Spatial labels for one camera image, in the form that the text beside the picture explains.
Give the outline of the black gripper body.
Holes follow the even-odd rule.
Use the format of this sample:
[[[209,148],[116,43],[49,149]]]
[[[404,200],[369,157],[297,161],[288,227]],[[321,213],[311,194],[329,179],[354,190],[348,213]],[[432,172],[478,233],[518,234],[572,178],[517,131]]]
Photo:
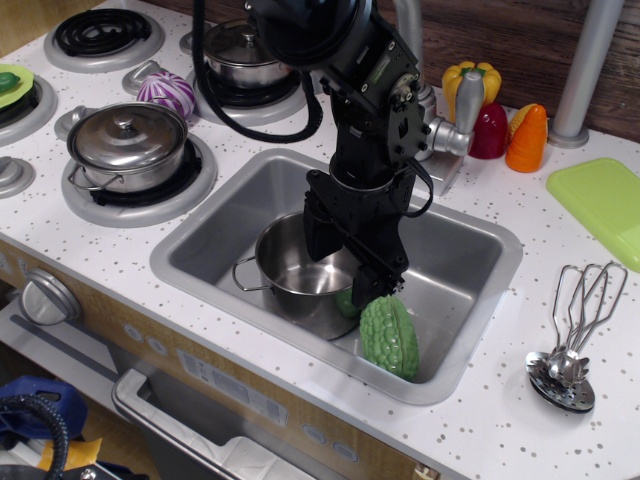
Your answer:
[[[384,296],[394,294],[409,267],[399,224],[408,214],[415,175],[403,170],[374,190],[348,188],[317,169],[306,174],[306,181],[309,190],[305,193],[304,208],[311,207],[330,216],[341,233],[343,248],[359,266],[371,266],[384,276],[387,284]]]

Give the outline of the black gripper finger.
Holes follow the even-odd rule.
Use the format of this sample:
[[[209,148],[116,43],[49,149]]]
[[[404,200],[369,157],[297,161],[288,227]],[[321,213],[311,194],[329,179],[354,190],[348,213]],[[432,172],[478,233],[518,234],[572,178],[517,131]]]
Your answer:
[[[358,267],[352,283],[352,305],[365,308],[371,301],[387,293],[386,279],[371,266]]]
[[[303,226],[307,252],[313,261],[320,261],[343,248],[341,233],[327,214],[305,207]]]

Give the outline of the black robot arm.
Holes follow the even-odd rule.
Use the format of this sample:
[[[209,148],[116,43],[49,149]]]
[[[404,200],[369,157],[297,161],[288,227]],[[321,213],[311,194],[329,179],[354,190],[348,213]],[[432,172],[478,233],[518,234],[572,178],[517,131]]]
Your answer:
[[[399,235],[430,132],[418,101],[417,59],[372,1],[252,1],[249,14],[271,55],[315,71],[337,128],[329,170],[306,180],[307,251],[319,261],[347,248],[359,261],[352,303],[393,294],[409,260]]]

